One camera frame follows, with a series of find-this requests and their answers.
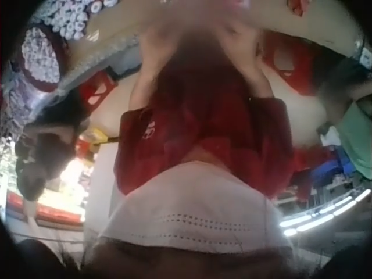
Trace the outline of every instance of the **red sleeve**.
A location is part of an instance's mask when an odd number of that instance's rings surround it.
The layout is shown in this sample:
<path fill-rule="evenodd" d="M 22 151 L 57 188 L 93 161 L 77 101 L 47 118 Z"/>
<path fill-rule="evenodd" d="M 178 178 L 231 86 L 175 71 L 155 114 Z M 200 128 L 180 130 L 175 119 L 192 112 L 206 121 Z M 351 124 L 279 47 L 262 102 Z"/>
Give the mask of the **red sleeve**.
<path fill-rule="evenodd" d="M 255 130 L 260 132 L 260 156 L 264 191 L 275 197 L 287 186 L 294 172 L 294 148 L 287 108 L 275 98 L 251 99 L 255 111 Z"/>
<path fill-rule="evenodd" d="M 135 145 L 143 135 L 152 112 L 148 109 L 132 110 L 121 116 L 119 146 L 114 165 L 117 186 L 123 194 L 125 185 L 131 182 L 131 166 L 134 160 Z"/>

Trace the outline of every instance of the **person wearing red shirt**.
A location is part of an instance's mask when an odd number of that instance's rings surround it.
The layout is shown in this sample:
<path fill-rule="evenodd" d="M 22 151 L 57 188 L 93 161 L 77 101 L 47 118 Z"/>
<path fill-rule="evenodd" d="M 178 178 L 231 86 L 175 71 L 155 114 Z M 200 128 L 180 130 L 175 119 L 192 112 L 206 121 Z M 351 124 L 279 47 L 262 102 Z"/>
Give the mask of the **person wearing red shirt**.
<path fill-rule="evenodd" d="M 161 24 L 142 33 L 142 67 L 115 162 L 123 194 L 189 162 L 223 169 L 269 199 L 289 185 L 291 129 L 257 61 L 259 38 L 233 18 L 198 34 Z"/>

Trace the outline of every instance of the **hand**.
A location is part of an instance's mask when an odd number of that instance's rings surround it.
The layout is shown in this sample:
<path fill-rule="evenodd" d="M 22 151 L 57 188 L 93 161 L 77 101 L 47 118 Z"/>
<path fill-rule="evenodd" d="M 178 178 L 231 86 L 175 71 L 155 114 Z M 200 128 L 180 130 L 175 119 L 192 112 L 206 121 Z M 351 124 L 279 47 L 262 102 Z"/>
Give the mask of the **hand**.
<path fill-rule="evenodd" d="M 256 67 L 260 30 L 228 16 L 214 25 L 214 33 L 238 71 L 243 73 Z"/>
<path fill-rule="evenodd" d="M 180 32 L 171 30 L 171 26 L 170 23 L 158 23 L 140 35 L 142 74 L 157 76 L 175 53 Z"/>

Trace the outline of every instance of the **white pillar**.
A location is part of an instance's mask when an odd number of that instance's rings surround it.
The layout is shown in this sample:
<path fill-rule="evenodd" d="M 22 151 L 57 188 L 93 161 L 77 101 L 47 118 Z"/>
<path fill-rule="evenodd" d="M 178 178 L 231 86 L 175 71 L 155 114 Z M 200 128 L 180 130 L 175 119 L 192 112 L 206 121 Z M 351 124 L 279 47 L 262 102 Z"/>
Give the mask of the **white pillar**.
<path fill-rule="evenodd" d="M 85 208 L 85 240 L 93 240 L 106 226 L 110 215 L 124 197 L 116 186 L 113 167 L 117 143 L 102 144 L 91 176 L 90 192 Z"/>

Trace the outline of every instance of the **pile of white objects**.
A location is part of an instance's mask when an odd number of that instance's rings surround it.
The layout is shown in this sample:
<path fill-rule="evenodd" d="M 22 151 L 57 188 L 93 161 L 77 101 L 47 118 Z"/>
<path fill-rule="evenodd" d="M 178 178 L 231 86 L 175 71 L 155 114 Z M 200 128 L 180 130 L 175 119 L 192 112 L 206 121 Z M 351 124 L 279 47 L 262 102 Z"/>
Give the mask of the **pile of white objects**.
<path fill-rule="evenodd" d="M 118 0 L 46 0 L 35 12 L 31 22 L 51 26 L 67 40 L 84 36 L 89 14 L 98 13 L 103 7 L 113 7 Z"/>
<path fill-rule="evenodd" d="M 22 44 L 24 67 L 32 77 L 46 83 L 58 83 L 59 64 L 53 46 L 39 28 L 26 31 Z"/>

